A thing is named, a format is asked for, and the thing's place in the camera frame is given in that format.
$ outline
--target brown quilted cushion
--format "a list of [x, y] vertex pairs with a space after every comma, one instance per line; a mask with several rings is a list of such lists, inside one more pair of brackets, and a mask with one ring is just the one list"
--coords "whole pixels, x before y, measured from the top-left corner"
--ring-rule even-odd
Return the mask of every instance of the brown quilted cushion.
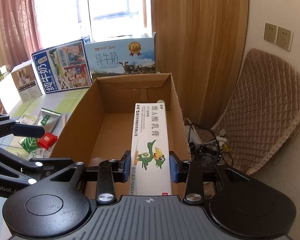
[[260, 169], [299, 123], [300, 74], [279, 57], [251, 49], [228, 106], [212, 128], [226, 130], [234, 167], [247, 174]]

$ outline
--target wood grain surface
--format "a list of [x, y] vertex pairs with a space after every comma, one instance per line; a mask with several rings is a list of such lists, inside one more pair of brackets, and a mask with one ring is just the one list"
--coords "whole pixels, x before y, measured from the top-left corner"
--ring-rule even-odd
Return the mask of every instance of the wood grain surface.
[[249, 0], [151, 0], [156, 67], [172, 73], [183, 116], [210, 128], [234, 90]]

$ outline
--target light blue milk box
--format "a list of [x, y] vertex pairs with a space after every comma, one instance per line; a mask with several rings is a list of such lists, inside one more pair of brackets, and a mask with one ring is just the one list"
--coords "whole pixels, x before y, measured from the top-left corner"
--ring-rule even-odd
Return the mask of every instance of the light blue milk box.
[[155, 73], [154, 36], [155, 33], [145, 33], [86, 43], [84, 48], [92, 79]]

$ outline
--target pink curtain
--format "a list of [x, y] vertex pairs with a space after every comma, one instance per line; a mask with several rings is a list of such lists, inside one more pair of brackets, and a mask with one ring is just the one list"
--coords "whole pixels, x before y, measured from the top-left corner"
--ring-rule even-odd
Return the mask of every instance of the pink curtain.
[[12, 67], [31, 59], [42, 47], [34, 0], [0, 0], [0, 30]]

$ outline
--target grey ribbed plate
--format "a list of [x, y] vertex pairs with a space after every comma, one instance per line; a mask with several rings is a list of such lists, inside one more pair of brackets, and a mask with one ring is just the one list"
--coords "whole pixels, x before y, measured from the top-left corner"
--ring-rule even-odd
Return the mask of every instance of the grey ribbed plate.
[[[22, 238], [14, 236], [13, 240]], [[81, 228], [60, 240], [235, 240], [215, 227], [201, 207], [177, 196], [123, 196], [101, 206]], [[281, 236], [277, 240], [288, 240]]]

